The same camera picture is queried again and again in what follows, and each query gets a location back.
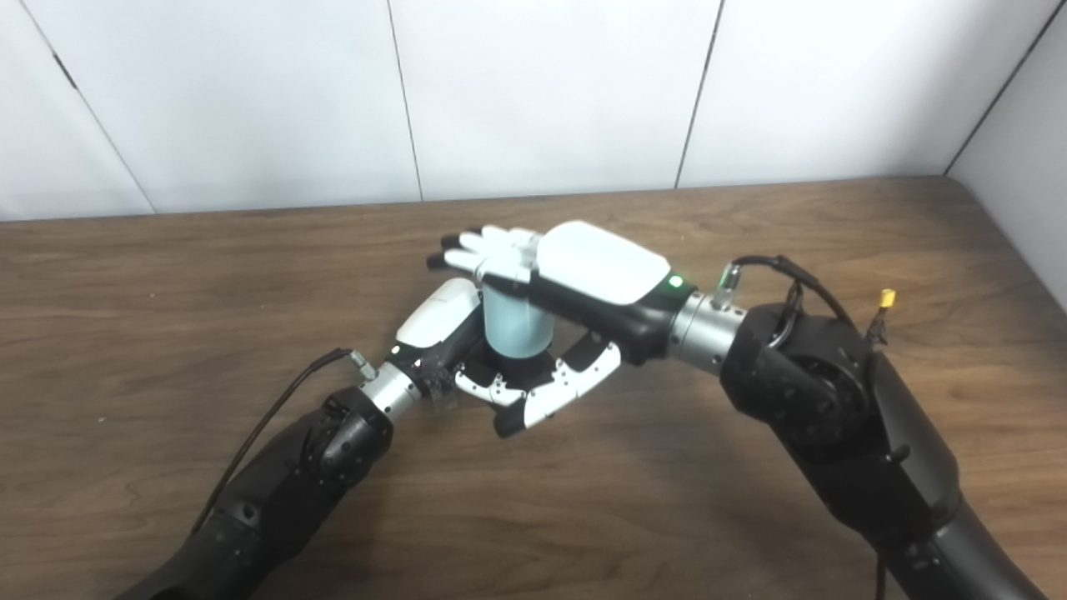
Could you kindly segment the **right white-black robot hand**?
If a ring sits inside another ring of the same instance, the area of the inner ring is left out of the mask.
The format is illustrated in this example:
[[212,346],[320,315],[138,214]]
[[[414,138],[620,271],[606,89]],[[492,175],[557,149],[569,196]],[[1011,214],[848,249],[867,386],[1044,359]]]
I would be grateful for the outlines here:
[[664,256],[582,220],[547,232],[466,228],[443,236],[426,263],[472,278],[504,380],[529,391],[491,407],[501,439],[553,417],[625,363],[666,357],[697,293]]

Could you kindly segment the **left white-black robot hand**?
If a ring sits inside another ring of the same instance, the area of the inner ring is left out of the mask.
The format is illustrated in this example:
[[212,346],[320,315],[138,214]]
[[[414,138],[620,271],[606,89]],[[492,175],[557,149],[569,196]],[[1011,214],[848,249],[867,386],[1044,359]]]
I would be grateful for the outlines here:
[[485,338],[483,294],[466,278],[450,278],[408,316],[397,331],[388,363],[437,411],[453,408],[458,393],[494,410],[529,395],[504,380],[503,358]]

